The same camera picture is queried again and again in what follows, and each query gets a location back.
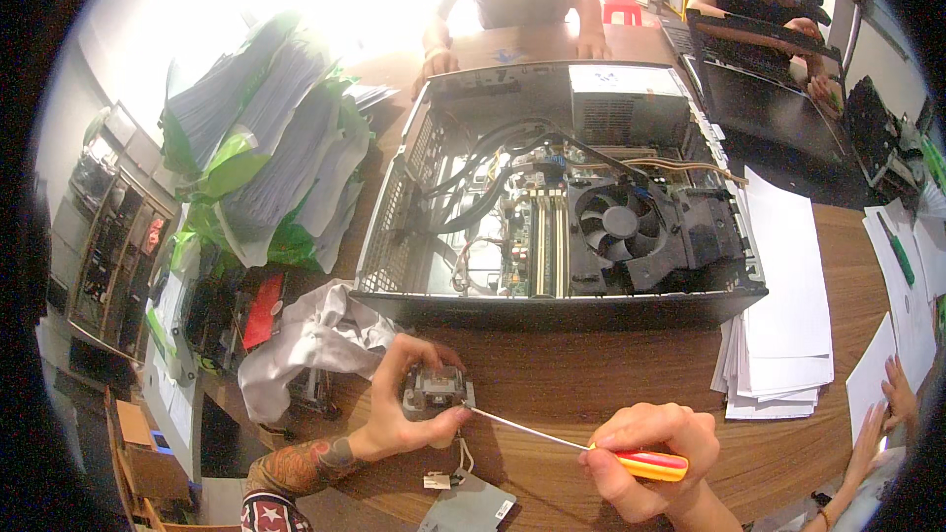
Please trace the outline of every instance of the tattooed arm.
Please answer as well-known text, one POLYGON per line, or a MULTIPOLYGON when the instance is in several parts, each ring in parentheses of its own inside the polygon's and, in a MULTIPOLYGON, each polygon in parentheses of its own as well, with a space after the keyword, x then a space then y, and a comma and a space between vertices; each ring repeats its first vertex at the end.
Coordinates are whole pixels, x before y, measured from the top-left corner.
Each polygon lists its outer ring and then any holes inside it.
POLYGON ((274 491, 294 502, 348 476, 366 462, 352 454, 348 436, 315 439, 257 459, 247 475, 247 491, 274 491))
POLYGON ((368 423, 349 435, 303 442, 256 460, 247 478, 248 501, 255 491, 268 491, 294 502, 368 462, 453 438, 470 416, 468 409, 455 407, 417 423, 406 420, 401 412, 398 390, 417 362, 433 367, 446 362, 464 369, 452 349, 399 334, 374 373, 368 423))

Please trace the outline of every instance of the wooden table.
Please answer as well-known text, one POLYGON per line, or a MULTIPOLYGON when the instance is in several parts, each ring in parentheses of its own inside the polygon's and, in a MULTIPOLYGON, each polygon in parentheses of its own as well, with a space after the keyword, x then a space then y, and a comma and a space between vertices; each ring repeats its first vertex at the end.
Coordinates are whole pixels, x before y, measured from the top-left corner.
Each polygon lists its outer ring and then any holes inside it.
MULTIPOLYGON (((606 25, 614 57, 674 63, 662 31, 606 25)), ((574 57, 577 29, 501 29, 458 37, 455 50, 464 68, 504 61, 574 57)), ((351 66, 365 84, 408 89, 420 64, 418 53, 397 53, 351 66)), ((375 115, 379 153, 372 155, 366 185, 332 277, 354 278, 361 242, 387 164, 400 143, 410 100, 404 90, 375 115)), ((635 402, 678 402, 716 416, 722 444, 709 483, 742 522, 797 501, 841 473, 850 457, 850 422, 844 382, 889 309, 860 211, 814 206, 834 338, 834 383, 822 390, 814 415, 803 420, 725 421, 723 396, 710 391, 720 344, 718 329, 666 332, 503 333, 424 331, 460 352, 476 386, 477 402, 538 430, 585 441, 619 408, 635 402)), ((304 280, 306 288, 325 277, 304 280)), ((335 381, 342 408, 335 423, 314 420, 291 407, 290 428, 301 439, 351 430, 369 414, 368 383, 357 376, 335 381)), ((208 394, 241 424, 249 424, 236 383, 205 380, 208 394)), ((270 447, 278 439, 260 434, 270 447)), ((659 520, 629 527, 585 481, 575 453, 493 422, 472 419, 464 436, 476 459, 475 473, 513 493, 518 505, 507 516, 509 530, 660 529, 659 520)), ((422 489, 427 470, 453 470, 456 447, 425 449, 372 465, 342 481, 338 489, 403 520, 419 523, 437 491, 422 489)))

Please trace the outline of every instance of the open computer case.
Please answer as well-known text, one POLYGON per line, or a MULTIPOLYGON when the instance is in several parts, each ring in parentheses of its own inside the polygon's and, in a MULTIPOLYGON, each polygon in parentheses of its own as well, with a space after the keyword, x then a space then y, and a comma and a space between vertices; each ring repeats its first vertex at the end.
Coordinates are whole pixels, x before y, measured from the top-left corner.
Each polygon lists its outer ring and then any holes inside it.
POLYGON ((767 294, 719 137, 671 66, 432 77, 352 294, 404 326, 718 325, 767 294))

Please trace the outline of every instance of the red and yellow screwdriver handle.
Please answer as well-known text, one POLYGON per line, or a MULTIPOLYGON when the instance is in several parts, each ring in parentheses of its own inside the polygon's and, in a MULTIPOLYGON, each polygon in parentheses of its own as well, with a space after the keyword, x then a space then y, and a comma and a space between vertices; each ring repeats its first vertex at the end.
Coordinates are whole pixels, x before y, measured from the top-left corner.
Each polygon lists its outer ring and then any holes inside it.
POLYGON ((640 476, 655 481, 675 483, 687 474, 690 461, 683 456, 665 455, 659 452, 643 450, 624 450, 613 453, 621 465, 633 476, 640 476))

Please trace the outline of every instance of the black t-shirt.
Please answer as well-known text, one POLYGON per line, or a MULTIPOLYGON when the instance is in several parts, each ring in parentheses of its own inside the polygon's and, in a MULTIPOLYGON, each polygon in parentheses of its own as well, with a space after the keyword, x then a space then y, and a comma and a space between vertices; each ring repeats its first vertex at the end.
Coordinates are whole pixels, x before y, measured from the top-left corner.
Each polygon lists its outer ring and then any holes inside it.
MULTIPOLYGON (((735 15, 757 18, 775 25, 784 25, 793 18, 805 17, 804 12, 800 9, 770 4, 764 0, 716 0, 716 6, 735 15)), ((738 46, 737 53, 742 53, 747 57, 764 58, 779 66, 788 67, 788 62, 792 59, 787 53, 763 46, 737 44, 717 37, 707 38, 707 42, 709 42, 710 47, 716 47, 727 53, 733 50, 733 46, 738 46)))

